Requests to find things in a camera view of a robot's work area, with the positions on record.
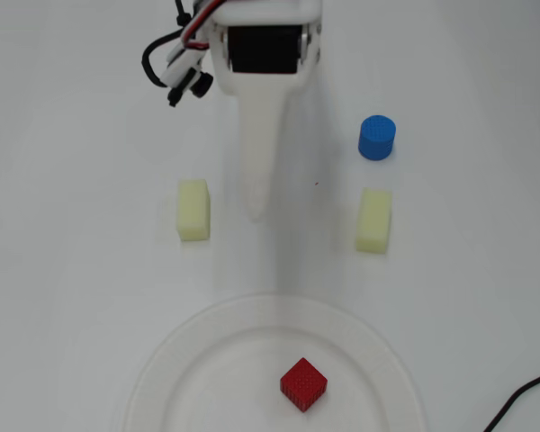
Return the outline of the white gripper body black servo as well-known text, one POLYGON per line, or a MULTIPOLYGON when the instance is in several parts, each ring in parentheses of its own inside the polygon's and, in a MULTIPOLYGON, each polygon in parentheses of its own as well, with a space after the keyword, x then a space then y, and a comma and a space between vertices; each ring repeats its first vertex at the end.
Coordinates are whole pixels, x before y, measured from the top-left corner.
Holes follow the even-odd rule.
POLYGON ((249 79, 299 88, 320 58, 320 1, 226 1, 211 15, 216 80, 236 95, 249 79))

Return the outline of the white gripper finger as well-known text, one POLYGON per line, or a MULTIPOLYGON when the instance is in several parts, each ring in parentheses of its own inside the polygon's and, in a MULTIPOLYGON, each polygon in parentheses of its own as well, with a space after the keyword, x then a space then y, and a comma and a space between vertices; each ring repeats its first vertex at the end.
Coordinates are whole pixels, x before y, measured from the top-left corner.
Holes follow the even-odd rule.
POLYGON ((285 94, 238 99, 240 191, 248 217, 262 218, 269 203, 286 106, 285 94))

